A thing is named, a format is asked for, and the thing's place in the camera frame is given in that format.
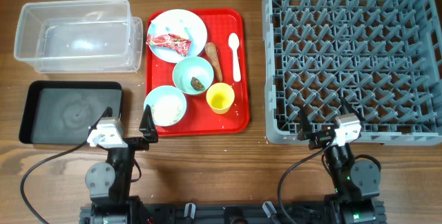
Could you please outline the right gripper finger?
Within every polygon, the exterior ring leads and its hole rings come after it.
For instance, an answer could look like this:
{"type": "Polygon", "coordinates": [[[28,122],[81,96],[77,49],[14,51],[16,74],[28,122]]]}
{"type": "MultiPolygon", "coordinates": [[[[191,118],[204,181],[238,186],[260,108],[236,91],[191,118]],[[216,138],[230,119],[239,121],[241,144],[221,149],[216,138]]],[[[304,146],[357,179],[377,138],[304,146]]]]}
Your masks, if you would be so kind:
{"type": "Polygon", "coordinates": [[[365,121],[365,118],[356,109],[354,109],[352,105],[344,97],[340,97],[340,103],[341,103],[342,115],[353,113],[359,119],[360,122],[365,121]]]}
{"type": "Polygon", "coordinates": [[[307,114],[305,113],[305,110],[302,107],[300,108],[298,114],[300,116],[300,131],[298,133],[298,139],[309,140],[311,136],[310,121],[308,120],[307,114]]]}

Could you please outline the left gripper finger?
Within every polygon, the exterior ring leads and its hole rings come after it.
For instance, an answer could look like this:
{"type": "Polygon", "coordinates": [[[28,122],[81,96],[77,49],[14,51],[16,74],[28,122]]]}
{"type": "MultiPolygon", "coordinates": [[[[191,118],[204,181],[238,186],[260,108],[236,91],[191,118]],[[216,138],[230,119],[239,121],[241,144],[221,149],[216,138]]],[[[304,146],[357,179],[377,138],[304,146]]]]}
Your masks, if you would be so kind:
{"type": "Polygon", "coordinates": [[[108,106],[108,107],[106,107],[106,109],[102,113],[101,118],[111,117],[112,115],[113,115],[113,109],[108,106]]]}
{"type": "Polygon", "coordinates": [[[142,133],[143,139],[145,139],[148,143],[158,142],[159,136],[153,121],[151,107],[148,104],[144,108],[139,131],[142,133]]]}

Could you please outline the white rice pile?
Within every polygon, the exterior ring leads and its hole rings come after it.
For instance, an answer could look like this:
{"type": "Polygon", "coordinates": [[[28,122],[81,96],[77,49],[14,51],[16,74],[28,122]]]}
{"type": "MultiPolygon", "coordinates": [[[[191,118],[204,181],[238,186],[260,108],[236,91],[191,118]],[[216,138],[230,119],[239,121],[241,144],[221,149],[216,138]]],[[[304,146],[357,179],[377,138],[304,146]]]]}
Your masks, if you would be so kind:
{"type": "Polygon", "coordinates": [[[176,95],[165,95],[152,107],[152,116],[156,125],[167,127],[176,124],[184,112],[184,104],[176,95]]]}

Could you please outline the light blue small bowl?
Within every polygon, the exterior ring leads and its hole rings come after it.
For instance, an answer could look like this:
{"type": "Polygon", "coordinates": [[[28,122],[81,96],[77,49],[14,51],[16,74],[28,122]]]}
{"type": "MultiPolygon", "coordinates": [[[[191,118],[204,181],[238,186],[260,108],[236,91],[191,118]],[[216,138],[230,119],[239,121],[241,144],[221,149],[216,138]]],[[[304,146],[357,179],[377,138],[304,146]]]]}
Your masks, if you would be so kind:
{"type": "Polygon", "coordinates": [[[160,127],[177,124],[186,113],[187,101],[178,88],[174,86],[159,86],[148,93],[144,108],[150,106],[153,121],[160,127]]]}

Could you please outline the green ceramic bowl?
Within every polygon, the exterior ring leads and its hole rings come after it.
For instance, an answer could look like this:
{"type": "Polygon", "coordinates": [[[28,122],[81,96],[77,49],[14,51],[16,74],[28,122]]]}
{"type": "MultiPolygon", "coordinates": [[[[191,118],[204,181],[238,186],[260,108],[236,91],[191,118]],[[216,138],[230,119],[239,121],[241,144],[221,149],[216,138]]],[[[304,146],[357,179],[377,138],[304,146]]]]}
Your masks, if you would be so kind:
{"type": "Polygon", "coordinates": [[[178,62],[172,73],[174,85],[187,95],[203,94],[213,83],[212,65],[202,57],[187,57],[178,62]],[[196,91],[191,86],[191,78],[198,78],[204,85],[204,91],[196,91]]]}

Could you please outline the yellow plastic cup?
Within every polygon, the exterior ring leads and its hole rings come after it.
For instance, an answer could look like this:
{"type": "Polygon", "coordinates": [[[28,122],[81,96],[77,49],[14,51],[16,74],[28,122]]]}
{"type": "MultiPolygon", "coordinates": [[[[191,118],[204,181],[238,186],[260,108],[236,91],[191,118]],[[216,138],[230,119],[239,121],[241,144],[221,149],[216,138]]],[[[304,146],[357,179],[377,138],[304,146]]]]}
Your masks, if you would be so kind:
{"type": "Polygon", "coordinates": [[[233,88],[219,82],[211,85],[206,91],[206,102],[214,113],[225,114],[235,100],[233,88]]]}

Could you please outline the red snack wrapper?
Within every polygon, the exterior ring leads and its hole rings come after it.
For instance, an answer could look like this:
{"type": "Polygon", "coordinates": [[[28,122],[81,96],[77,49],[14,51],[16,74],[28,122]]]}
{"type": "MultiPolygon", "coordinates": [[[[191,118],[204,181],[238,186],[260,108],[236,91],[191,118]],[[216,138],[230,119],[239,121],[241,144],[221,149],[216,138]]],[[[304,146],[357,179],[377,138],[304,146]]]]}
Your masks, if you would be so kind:
{"type": "Polygon", "coordinates": [[[190,39],[183,38],[179,35],[164,34],[164,35],[152,35],[147,34],[147,44],[150,46],[157,46],[160,48],[168,48],[174,50],[178,55],[187,56],[189,53],[192,41],[190,39]]]}

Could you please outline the orange carrot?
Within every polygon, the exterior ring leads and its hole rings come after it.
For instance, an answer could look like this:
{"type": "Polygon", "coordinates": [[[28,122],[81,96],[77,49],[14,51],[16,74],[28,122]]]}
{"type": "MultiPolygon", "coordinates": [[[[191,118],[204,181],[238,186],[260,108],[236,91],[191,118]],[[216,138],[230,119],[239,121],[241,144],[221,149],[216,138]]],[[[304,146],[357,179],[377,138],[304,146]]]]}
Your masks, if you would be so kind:
{"type": "Polygon", "coordinates": [[[204,50],[205,50],[205,53],[206,53],[207,57],[209,58],[209,61],[214,69],[216,79],[219,82],[222,82],[223,81],[222,69],[221,69],[220,61],[218,59],[218,53],[217,53],[217,49],[215,47],[215,44],[212,42],[206,43],[204,50]]]}

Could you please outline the light blue round plate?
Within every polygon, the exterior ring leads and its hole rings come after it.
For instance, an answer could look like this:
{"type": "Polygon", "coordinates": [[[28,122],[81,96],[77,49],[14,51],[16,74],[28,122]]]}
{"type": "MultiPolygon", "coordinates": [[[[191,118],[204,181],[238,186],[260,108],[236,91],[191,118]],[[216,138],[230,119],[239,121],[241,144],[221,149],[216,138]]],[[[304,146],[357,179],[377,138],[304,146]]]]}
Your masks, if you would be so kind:
{"type": "Polygon", "coordinates": [[[191,42],[186,55],[181,55],[169,47],[146,43],[156,57],[174,64],[186,57],[198,56],[204,49],[208,38],[203,20],[195,13],[183,9],[167,10],[154,17],[147,34],[151,37],[175,35],[191,42]]]}

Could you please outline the brown food scrap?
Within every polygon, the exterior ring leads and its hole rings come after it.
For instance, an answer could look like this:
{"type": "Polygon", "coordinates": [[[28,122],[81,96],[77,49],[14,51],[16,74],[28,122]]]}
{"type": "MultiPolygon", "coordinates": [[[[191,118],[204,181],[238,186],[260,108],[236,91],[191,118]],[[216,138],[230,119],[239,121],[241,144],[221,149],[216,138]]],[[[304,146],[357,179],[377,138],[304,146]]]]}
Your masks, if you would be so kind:
{"type": "Polygon", "coordinates": [[[194,90],[196,91],[204,91],[205,87],[204,85],[201,83],[201,81],[196,78],[196,77],[192,77],[191,78],[191,86],[194,90]]]}

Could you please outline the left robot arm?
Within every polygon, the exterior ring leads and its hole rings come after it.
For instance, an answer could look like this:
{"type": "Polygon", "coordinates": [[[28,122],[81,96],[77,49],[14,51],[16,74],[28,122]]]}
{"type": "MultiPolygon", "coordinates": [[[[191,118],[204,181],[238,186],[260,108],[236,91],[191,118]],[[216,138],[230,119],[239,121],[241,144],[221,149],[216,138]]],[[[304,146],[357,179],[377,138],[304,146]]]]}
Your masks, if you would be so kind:
{"type": "Polygon", "coordinates": [[[153,215],[147,210],[139,196],[130,196],[136,151],[149,150],[150,143],[158,142],[151,107],[144,107],[139,131],[140,137],[124,138],[123,125],[112,116],[108,107],[98,121],[90,127],[87,143],[92,147],[107,150],[105,162],[94,164],[85,177],[90,192],[91,207],[80,211],[79,222],[87,224],[149,224],[153,215]]]}

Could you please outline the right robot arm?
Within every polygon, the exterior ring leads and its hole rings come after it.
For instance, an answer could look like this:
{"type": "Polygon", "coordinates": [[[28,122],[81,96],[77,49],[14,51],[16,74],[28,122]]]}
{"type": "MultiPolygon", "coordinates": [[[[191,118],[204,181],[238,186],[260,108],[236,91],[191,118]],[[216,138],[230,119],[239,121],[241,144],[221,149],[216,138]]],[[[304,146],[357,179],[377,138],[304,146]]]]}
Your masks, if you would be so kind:
{"type": "Polygon", "coordinates": [[[304,109],[299,111],[300,140],[309,149],[321,149],[324,166],[335,193],[324,198],[330,223],[385,223],[385,207],[375,200],[380,195],[381,164],[372,156],[352,153],[350,143],[361,136],[365,118],[341,98],[341,114],[326,131],[313,131],[304,109]]]}

